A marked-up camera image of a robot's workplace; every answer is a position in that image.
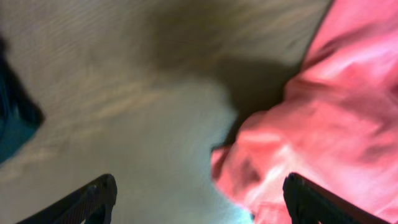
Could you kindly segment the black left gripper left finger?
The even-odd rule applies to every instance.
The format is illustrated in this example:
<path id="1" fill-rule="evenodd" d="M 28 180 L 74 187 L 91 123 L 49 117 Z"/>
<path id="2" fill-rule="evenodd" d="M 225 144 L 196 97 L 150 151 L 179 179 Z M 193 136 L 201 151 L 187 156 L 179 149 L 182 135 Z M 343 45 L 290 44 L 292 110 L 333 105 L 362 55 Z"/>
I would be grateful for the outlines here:
<path id="1" fill-rule="evenodd" d="M 114 176 L 103 174 L 18 224 L 110 224 L 117 193 Z"/>

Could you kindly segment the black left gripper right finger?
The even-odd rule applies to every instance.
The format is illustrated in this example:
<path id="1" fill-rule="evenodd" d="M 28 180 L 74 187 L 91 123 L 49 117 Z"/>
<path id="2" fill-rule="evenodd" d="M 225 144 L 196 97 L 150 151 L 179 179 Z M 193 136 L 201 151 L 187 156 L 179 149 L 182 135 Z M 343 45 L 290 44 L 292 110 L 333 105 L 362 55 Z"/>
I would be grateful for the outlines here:
<path id="1" fill-rule="evenodd" d="M 283 195 L 292 224 L 389 224 L 297 173 L 285 178 Z"/>

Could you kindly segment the red graphic t-shirt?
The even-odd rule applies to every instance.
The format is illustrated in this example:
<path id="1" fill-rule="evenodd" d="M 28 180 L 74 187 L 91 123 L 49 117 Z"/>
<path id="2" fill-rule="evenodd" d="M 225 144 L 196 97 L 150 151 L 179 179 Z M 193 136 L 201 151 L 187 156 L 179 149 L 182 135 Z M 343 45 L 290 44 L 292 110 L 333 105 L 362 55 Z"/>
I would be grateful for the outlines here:
<path id="1" fill-rule="evenodd" d="M 256 223 L 290 221 L 291 172 L 397 221 L 397 0 L 335 1 L 283 102 L 211 156 L 215 187 Z"/>

